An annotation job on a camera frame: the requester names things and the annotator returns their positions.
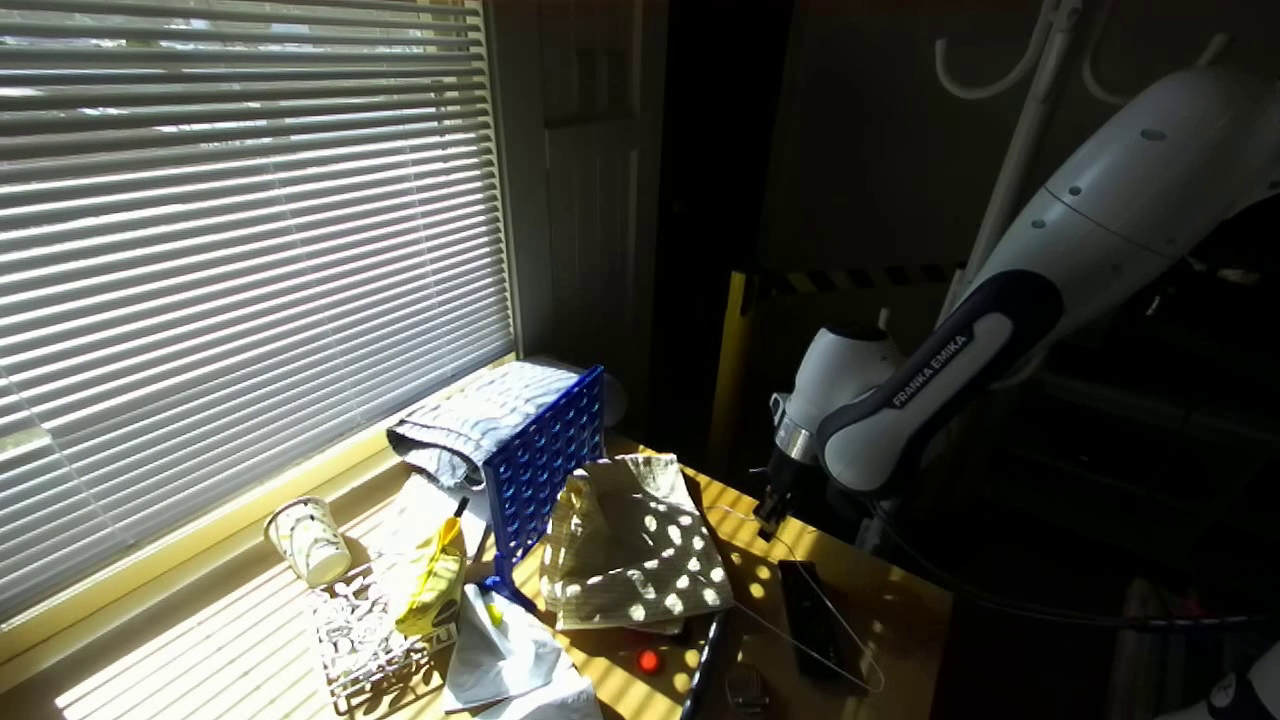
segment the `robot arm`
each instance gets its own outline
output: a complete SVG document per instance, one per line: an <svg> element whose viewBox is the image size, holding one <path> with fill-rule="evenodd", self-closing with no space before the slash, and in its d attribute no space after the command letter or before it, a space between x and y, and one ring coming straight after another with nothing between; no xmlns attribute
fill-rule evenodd
<svg viewBox="0 0 1280 720"><path fill-rule="evenodd" d="M812 451L832 486L895 496L970 396L1275 190L1275 169L1272 82L1211 69L1150 82L1027 198L920 350L815 420Z"/></svg>

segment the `window blinds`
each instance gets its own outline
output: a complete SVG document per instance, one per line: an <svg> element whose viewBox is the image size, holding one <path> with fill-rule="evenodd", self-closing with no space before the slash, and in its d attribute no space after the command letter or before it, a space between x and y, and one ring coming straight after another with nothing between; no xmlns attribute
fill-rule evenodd
<svg viewBox="0 0 1280 720"><path fill-rule="evenodd" d="M7 0L0 177L0 618L510 348L479 0Z"/></svg>

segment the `table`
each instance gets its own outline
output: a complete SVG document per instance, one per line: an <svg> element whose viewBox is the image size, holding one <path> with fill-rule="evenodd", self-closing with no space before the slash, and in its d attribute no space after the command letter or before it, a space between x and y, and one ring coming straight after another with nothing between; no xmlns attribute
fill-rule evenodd
<svg viewBox="0 0 1280 720"><path fill-rule="evenodd" d="M732 660L759 667L775 712L773 714L861 714L861 720L911 720L933 714L938 650L948 638L952 594L895 563L856 551L851 544L805 523L783 521L775 541L755 534L755 500L684 468L690 492L721 534L726 577L737 584ZM805 678L783 636L783 605L775 590L775 561L812 561L839 615L863 638L869 690L825 690ZM534 594L534 561L525 561L516 584ZM645 638L614 630L611 638L559 636L573 663L590 678L608 714L679 714L686 678L700 663L690 638L649 638L659 650L659 676L637 667ZM725 702L717 676L702 676L707 714Z"/></svg>

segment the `window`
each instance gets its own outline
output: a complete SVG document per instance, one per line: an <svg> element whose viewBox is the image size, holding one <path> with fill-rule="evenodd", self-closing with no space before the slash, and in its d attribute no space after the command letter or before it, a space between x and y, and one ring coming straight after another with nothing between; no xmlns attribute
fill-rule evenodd
<svg viewBox="0 0 1280 720"><path fill-rule="evenodd" d="M510 348L479 0L0 8L0 618Z"/></svg>

